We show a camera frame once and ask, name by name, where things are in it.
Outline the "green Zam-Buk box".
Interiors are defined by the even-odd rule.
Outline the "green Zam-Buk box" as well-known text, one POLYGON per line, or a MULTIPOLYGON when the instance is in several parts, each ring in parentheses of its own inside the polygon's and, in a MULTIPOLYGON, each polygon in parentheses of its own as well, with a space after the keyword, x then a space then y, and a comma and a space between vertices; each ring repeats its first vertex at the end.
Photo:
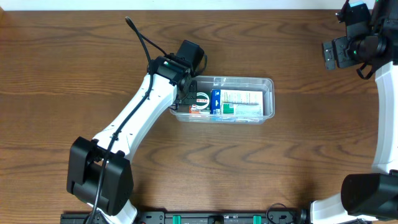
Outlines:
POLYGON ((197 92, 196 109, 210 111, 211 109, 211 93, 197 92))

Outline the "red white medicine box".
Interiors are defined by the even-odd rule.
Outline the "red white medicine box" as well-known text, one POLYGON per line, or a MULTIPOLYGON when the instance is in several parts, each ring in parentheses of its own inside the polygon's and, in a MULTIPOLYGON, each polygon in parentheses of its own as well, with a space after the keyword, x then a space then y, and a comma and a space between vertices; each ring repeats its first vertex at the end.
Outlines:
POLYGON ((189 113, 190 114, 199 114, 199 115, 209 115, 209 114, 211 114, 211 110, 210 110, 210 107, 199 109, 199 108, 197 108, 196 105, 190 105, 189 113))

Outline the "blue fever patch box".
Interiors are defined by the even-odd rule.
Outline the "blue fever patch box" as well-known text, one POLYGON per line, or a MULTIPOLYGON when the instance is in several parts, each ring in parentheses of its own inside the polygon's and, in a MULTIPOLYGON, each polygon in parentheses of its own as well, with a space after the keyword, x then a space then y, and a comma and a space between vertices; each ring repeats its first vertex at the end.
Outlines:
POLYGON ((263 94, 261 91, 243 91, 243 90, 220 90, 214 89, 211 92, 211 114, 215 121, 226 121, 232 123, 238 122, 256 122, 264 116, 263 94), (251 104, 261 105, 263 108, 262 116, 235 116, 221 114, 221 105, 223 103, 251 104))

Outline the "white green medicine box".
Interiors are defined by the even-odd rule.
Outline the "white green medicine box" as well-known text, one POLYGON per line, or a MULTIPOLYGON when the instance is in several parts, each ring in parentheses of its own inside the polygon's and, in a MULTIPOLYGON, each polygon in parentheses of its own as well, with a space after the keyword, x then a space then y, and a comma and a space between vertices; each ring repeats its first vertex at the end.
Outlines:
POLYGON ((263 108, 261 105, 223 103, 221 114, 235 116, 262 116, 263 108))

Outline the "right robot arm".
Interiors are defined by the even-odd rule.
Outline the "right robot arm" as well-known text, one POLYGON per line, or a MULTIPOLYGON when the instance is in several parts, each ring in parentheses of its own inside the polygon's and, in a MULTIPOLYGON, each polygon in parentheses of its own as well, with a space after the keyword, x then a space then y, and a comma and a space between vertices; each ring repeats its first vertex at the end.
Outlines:
POLYGON ((397 219, 397 0, 346 1, 336 13, 343 37, 322 45, 328 70, 357 65, 375 78, 379 97, 377 147, 370 174, 350 174, 340 193, 310 204, 307 223, 372 223, 397 219))

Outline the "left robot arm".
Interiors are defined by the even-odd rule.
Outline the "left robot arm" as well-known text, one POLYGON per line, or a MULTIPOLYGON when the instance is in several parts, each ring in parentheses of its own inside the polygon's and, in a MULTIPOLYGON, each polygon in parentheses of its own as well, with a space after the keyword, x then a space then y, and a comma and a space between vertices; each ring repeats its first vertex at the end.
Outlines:
POLYGON ((204 50, 184 40, 176 54, 150 60, 132 100, 93 139, 78 137, 70 148, 67 192, 93 207, 83 223, 133 223, 131 162, 159 116, 172 105, 194 103, 204 50))

